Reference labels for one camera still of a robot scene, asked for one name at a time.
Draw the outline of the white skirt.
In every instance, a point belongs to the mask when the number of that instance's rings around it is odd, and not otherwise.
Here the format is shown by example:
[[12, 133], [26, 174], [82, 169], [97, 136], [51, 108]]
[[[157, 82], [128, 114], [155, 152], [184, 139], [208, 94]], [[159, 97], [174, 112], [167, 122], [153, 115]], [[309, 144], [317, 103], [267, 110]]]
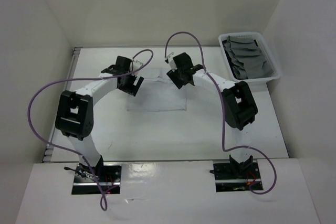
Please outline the white skirt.
[[145, 68], [136, 96], [128, 97], [126, 109], [135, 112], [186, 111], [187, 93], [178, 89], [163, 68]]

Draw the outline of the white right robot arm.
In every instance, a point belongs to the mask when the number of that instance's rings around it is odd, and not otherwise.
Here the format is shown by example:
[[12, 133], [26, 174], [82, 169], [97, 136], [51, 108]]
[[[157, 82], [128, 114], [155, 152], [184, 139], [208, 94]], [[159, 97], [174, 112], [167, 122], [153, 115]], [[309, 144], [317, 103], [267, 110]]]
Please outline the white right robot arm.
[[244, 81], [229, 81], [206, 71], [201, 64], [194, 65], [191, 57], [185, 52], [177, 56], [171, 53], [165, 56], [165, 62], [171, 68], [167, 76], [178, 89], [191, 84], [219, 95], [223, 116], [222, 150], [229, 152], [238, 149], [237, 146], [225, 148], [225, 130], [228, 125], [241, 136], [244, 128], [254, 122], [258, 109], [249, 85]]

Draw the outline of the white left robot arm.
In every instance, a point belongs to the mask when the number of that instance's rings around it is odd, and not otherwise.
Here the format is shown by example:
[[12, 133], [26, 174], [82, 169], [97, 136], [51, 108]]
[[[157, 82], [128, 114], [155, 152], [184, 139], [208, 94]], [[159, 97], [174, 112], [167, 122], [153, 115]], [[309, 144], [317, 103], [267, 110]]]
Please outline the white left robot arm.
[[136, 73], [142, 66], [143, 63], [137, 60], [118, 56], [115, 64], [103, 69], [97, 80], [75, 91], [65, 90], [60, 95], [55, 127], [78, 152], [79, 163], [93, 182], [104, 177], [103, 158], [91, 135], [94, 106], [116, 89], [136, 96], [144, 80]]

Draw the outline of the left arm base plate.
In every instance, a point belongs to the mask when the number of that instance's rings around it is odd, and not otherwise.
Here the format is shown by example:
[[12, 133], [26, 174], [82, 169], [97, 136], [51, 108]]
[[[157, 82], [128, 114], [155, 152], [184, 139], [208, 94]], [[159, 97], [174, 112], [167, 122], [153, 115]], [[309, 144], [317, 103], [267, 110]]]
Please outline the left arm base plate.
[[[88, 168], [77, 165], [76, 169], [71, 169], [75, 172], [72, 185], [72, 195], [97, 195], [100, 190], [94, 180], [94, 177], [89, 173]], [[121, 187], [122, 166], [119, 164], [104, 165], [102, 174], [96, 175], [98, 182], [107, 194], [119, 194]]]

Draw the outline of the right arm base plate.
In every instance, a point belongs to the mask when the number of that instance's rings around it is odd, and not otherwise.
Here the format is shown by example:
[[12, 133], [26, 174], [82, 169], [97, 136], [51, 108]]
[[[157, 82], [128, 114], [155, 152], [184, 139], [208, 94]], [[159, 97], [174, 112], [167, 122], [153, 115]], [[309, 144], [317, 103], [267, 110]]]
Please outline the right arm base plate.
[[209, 171], [214, 175], [215, 189], [217, 193], [252, 190], [263, 191], [263, 183], [257, 162], [253, 162], [249, 168], [239, 175], [234, 174], [229, 161], [214, 162]]

